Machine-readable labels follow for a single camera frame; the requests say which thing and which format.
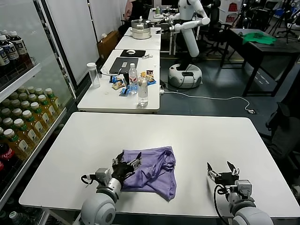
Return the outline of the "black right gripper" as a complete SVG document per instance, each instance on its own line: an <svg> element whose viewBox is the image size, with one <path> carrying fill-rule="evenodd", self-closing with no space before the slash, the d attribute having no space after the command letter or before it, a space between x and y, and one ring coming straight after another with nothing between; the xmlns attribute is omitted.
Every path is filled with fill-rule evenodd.
<svg viewBox="0 0 300 225"><path fill-rule="evenodd" d="M235 181L239 179L240 169L229 161L227 161L227 165L231 172L222 172L218 176L218 173L215 172L209 162L207 162L208 177L216 184L222 186L234 185Z"/></svg>

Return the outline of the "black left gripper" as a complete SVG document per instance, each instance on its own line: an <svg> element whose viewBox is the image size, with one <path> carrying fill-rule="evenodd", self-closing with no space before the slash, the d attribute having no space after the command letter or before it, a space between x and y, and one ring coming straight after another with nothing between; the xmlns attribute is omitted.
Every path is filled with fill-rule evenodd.
<svg viewBox="0 0 300 225"><path fill-rule="evenodd" d="M123 155L124 152L122 151L116 158L112 160L112 178L115 178L118 181L124 181L126 179L127 174L130 173L130 166L133 169L137 169L142 163L141 152L139 152L137 157L128 164L122 161Z"/></svg>

